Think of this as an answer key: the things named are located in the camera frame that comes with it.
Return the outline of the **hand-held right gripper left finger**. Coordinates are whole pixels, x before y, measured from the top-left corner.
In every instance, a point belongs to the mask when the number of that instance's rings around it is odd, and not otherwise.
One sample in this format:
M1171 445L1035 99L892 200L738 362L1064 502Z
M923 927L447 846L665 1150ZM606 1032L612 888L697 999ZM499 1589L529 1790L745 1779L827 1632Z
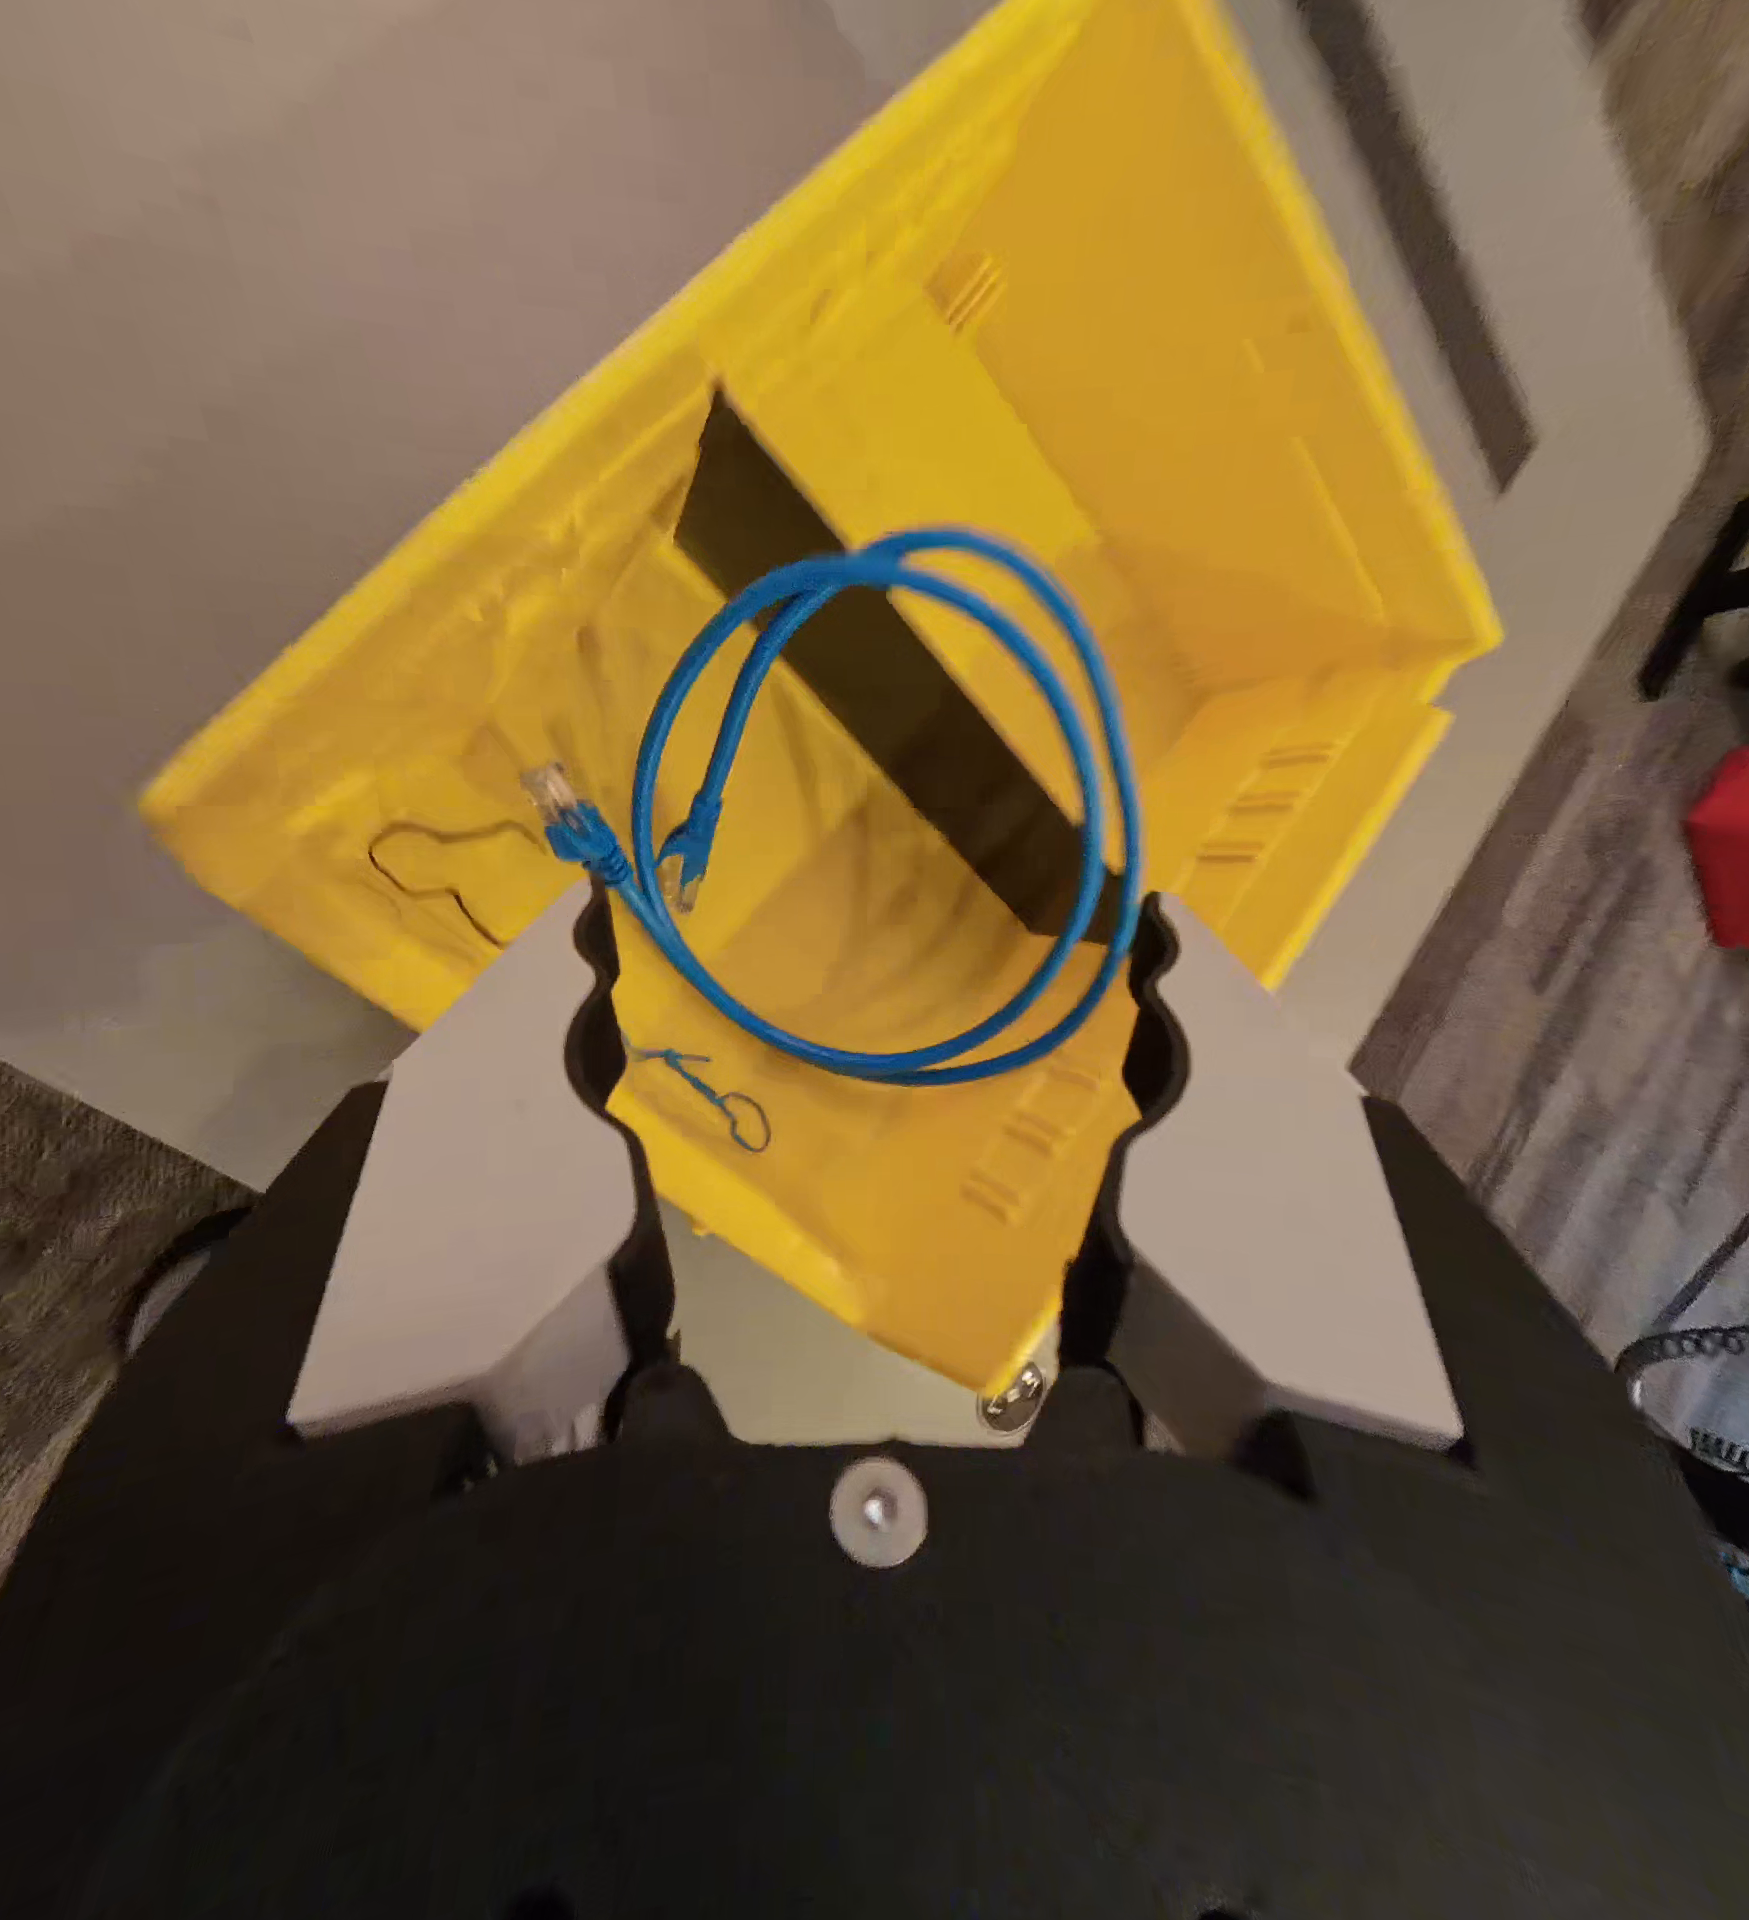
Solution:
M668 1356L647 1152L609 1114L627 1050L610 908L575 885L388 1068L288 1421L438 1409L504 1465L596 1444Z

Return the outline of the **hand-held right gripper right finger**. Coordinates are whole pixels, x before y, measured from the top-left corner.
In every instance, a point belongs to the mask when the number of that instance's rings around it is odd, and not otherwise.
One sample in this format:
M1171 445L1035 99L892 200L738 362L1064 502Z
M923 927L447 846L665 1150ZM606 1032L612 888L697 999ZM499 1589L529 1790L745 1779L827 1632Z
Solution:
M1145 901L1127 986L1134 1120L1063 1284L1063 1372L1114 1376L1186 1457L1279 1416L1462 1442L1358 1083L1176 898Z

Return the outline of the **yellow plastic bin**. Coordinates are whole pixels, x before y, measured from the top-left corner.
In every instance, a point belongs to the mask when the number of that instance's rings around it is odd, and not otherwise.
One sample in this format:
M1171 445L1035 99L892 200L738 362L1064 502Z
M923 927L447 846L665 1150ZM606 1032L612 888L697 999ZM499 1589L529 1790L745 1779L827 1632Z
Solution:
M1267 989L1501 639L1464 525L1220 5L1001 5L529 427L144 788L191 879L426 1031L500 952L364 860L397 820L521 820L564 767L633 852L654 700L725 607L677 520L722 395L842 550L959 526L1050 568L1120 696L1145 891ZM1063 734L960 612L888 600L1079 829ZM773 1122L738 1150L668 1070L610 1112L658 1190L822 1308L997 1389L1058 1308L1134 1120L1134 1006L1058 1055L901 1090L738 1031L619 902L635 1046ZM842 1050L945 1043L1052 949L779 660L697 959Z

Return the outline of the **blue twist tie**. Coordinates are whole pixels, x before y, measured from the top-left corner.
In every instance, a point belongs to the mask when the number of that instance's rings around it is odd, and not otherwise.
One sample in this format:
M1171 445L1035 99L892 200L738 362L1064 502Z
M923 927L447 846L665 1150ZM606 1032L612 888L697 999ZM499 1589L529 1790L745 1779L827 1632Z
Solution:
M709 1057L672 1046L633 1046L629 1062L671 1072L719 1117L726 1139L745 1155L765 1155L773 1144L773 1122L766 1111L743 1090L715 1086L702 1072L712 1065Z

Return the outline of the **black twist tie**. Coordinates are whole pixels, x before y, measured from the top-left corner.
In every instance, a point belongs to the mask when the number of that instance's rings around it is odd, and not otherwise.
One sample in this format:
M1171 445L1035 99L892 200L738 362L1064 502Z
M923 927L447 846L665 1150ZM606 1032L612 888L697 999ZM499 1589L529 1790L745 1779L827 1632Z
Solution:
M521 820L459 829L397 820L373 837L364 860L400 901L454 920L491 952L509 949L549 898L549 854Z

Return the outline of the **black bin divider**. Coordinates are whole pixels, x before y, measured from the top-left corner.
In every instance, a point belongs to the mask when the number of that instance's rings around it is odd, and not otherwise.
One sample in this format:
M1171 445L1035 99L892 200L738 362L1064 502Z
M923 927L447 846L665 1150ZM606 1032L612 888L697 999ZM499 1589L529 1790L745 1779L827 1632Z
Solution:
M677 547L722 600L842 545L722 395L712 398ZM884 597L853 588L782 663L1030 932L1057 937L1079 888L1079 830Z

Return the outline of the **black metal legs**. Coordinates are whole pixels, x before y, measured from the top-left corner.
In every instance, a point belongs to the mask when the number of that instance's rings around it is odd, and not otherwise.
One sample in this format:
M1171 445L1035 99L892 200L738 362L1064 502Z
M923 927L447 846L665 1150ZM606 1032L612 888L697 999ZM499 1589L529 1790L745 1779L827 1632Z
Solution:
M1748 550L1749 492L1729 510L1700 570L1677 598L1674 612L1638 671L1636 691L1645 704L1665 699L1711 621L1749 612Z

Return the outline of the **black tape strip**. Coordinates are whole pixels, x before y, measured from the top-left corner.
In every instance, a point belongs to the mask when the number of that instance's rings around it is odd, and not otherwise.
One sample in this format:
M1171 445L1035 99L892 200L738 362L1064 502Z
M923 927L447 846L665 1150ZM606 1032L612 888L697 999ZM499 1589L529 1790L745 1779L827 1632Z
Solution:
M1538 429L1435 177L1417 119L1366 2L1295 2L1373 200L1416 291L1497 495L1538 449Z

